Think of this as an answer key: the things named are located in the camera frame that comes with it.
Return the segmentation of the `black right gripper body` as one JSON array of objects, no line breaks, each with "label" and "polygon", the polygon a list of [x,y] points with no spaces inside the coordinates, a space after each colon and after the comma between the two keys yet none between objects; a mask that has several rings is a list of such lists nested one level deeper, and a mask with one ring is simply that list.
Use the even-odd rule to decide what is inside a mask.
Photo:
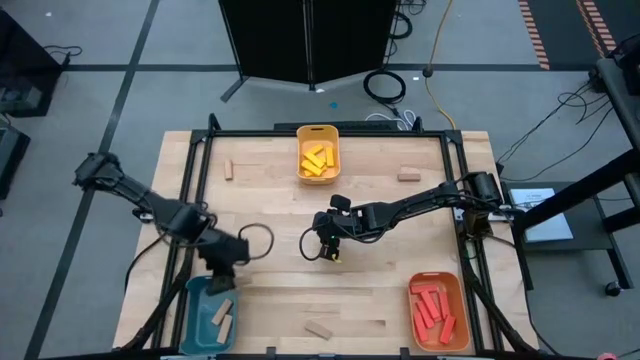
[{"label": "black right gripper body", "polygon": [[348,238],[360,243],[374,243],[380,238],[380,224],[375,219],[379,204],[364,204],[351,210],[329,208],[317,212],[312,230],[323,239]]}]

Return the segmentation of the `black power strip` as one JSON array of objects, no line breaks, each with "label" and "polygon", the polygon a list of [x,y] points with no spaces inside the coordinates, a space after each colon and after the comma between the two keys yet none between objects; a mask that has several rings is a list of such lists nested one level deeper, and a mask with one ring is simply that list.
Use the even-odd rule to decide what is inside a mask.
[{"label": "black power strip", "polygon": [[[275,131],[296,131],[302,126],[320,126],[320,123],[276,123],[273,126]],[[397,131],[398,127],[395,122],[388,120],[370,120],[370,121],[339,121],[329,122],[339,131]]]}]

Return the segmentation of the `black metal table frame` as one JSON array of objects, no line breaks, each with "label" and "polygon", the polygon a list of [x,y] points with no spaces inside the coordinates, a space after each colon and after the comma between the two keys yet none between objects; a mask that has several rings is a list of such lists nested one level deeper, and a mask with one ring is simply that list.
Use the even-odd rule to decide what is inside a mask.
[{"label": "black metal table frame", "polygon": [[441,209],[378,242],[346,239],[337,261],[318,257],[311,231],[335,194],[353,205],[393,202],[470,172],[494,172],[480,131],[355,136],[309,125],[285,135],[168,131],[150,186],[201,199],[219,226],[247,236],[258,261],[237,269],[226,354],[468,354],[492,343],[487,313],[462,283],[454,222]]}]

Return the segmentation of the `yellow plastic bin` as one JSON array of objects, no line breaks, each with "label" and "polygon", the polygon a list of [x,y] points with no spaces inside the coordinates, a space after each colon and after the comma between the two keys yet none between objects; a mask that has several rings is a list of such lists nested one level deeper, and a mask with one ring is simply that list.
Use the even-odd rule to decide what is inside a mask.
[{"label": "yellow plastic bin", "polygon": [[[298,142],[298,169],[297,175],[299,179],[308,185],[328,185],[333,183],[341,172],[341,163],[340,163],[340,144],[339,144],[339,132],[338,130],[331,125],[320,125],[320,126],[302,126],[296,131],[297,142]],[[322,144],[324,149],[316,154],[318,157],[321,157],[326,162],[325,149],[327,147],[332,147],[334,149],[334,157],[335,157],[335,166],[328,167],[325,165],[324,172],[319,177],[305,177],[302,172],[302,168],[300,164],[304,161],[303,154],[309,152],[309,150],[318,144]]]}]

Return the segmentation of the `black case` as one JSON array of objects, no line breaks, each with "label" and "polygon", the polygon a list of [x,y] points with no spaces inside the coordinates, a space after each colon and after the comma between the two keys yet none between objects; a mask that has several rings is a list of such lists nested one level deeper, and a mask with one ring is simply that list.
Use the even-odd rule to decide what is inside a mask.
[{"label": "black case", "polygon": [[0,127],[0,200],[7,197],[29,143],[30,137],[14,127]]}]

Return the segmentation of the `gray workbench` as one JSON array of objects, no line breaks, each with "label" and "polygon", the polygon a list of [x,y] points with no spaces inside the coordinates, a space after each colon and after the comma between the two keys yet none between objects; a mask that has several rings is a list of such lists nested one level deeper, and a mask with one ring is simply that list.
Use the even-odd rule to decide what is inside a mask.
[{"label": "gray workbench", "polygon": [[624,39],[589,72],[597,92],[605,92],[632,147],[640,151],[640,32]]}]

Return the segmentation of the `black folding divider panel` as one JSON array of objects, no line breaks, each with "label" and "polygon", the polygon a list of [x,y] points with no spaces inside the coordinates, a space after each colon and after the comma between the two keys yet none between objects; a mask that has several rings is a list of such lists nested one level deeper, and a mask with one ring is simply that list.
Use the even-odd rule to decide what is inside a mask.
[{"label": "black folding divider panel", "polygon": [[400,0],[218,0],[241,77],[316,85],[382,67]]}]

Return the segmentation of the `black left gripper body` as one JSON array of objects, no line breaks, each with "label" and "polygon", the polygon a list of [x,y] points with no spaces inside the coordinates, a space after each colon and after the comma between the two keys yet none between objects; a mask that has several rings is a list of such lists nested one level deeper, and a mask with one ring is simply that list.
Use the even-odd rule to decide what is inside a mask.
[{"label": "black left gripper body", "polygon": [[221,230],[206,230],[198,240],[198,256],[214,274],[233,275],[235,265],[250,261],[249,243]]}]

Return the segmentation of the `gray device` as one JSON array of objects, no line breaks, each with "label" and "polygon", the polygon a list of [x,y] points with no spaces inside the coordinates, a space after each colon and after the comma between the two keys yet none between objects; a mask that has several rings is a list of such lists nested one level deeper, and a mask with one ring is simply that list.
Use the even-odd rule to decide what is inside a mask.
[{"label": "gray device", "polygon": [[0,112],[15,112],[36,109],[42,93],[35,87],[28,89],[0,88]]}]

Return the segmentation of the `black desk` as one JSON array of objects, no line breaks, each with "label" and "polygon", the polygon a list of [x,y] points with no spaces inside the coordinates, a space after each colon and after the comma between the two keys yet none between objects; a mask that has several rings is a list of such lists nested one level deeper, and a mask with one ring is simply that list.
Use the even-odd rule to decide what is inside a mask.
[{"label": "black desk", "polygon": [[63,69],[16,20],[0,9],[0,88],[35,87],[42,93],[36,109],[0,113],[16,118],[45,116]]}]

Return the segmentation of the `white paper sheet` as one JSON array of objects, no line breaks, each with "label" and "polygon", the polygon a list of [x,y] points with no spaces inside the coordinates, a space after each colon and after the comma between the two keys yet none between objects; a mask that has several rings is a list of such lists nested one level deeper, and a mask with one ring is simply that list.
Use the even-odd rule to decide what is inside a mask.
[{"label": "white paper sheet", "polygon": [[[511,189],[510,199],[514,207],[528,212],[555,195],[552,188]],[[555,215],[525,231],[527,243],[540,243],[573,239],[573,233],[563,213]]]}]

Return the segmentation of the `teal plastic bin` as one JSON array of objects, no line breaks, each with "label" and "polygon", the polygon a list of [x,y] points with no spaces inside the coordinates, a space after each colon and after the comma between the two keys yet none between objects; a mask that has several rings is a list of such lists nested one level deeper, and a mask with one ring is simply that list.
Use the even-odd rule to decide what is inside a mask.
[{"label": "teal plastic bin", "polygon": [[[235,343],[235,321],[238,315],[236,304],[238,291],[230,290],[216,295],[207,293],[210,276],[194,277],[187,282],[188,311],[186,315],[185,335],[180,344],[180,352],[185,355],[215,355],[229,352]],[[233,306],[228,314],[233,316],[229,338],[224,345],[216,342],[219,326],[211,322],[214,314],[225,299]]]}]

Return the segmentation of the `black mat orange-striped edges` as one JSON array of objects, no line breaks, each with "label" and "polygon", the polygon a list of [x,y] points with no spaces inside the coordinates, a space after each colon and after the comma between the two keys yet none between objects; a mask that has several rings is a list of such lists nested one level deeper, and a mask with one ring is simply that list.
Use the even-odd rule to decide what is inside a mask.
[{"label": "black mat orange-striped edges", "polygon": [[517,0],[542,69],[589,70],[618,44],[606,0]]}]

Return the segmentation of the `orange plastic bin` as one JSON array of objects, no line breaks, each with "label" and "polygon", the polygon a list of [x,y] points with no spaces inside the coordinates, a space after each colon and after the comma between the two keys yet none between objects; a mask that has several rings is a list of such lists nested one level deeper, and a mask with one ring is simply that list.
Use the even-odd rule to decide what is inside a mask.
[{"label": "orange plastic bin", "polygon": [[[427,329],[428,340],[419,343],[413,322],[413,313],[419,311],[417,302],[422,301],[421,294],[412,294],[410,292],[411,285],[434,284],[438,286],[437,292],[430,292],[438,310],[440,304],[438,298],[439,291],[445,291],[448,296],[450,315],[456,318],[451,341],[448,344],[439,342],[440,332],[443,327],[444,319],[441,316],[439,321],[434,321],[435,326]],[[417,273],[411,277],[408,285],[409,296],[409,319],[411,320],[411,330],[413,338],[419,348],[427,352],[436,353],[457,353],[466,351],[471,340],[470,329],[464,304],[464,293],[462,291],[458,277],[449,272],[426,272]]]}]

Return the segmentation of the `black cart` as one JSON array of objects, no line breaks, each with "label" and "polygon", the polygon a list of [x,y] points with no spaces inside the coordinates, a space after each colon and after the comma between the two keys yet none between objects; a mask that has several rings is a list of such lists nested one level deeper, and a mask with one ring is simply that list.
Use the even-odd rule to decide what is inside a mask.
[{"label": "black cart", "polygon": [[[607,216],[598,194],[623,183],[629,191],[632,206]],[[622,291],[634,287],[614,233],[640,224],[640,151],[629,150],[577,182],[505,182],[503,195],[511,206],[511,189],[552,188],[555,195],[528,212],[516,208],[512,234],[525,280],[525,288],[533,283],[524,259],[527,252],[604,251],[608,254]],[[525,231],[563,213],[573,233],[571,240],[527,243]]]}]

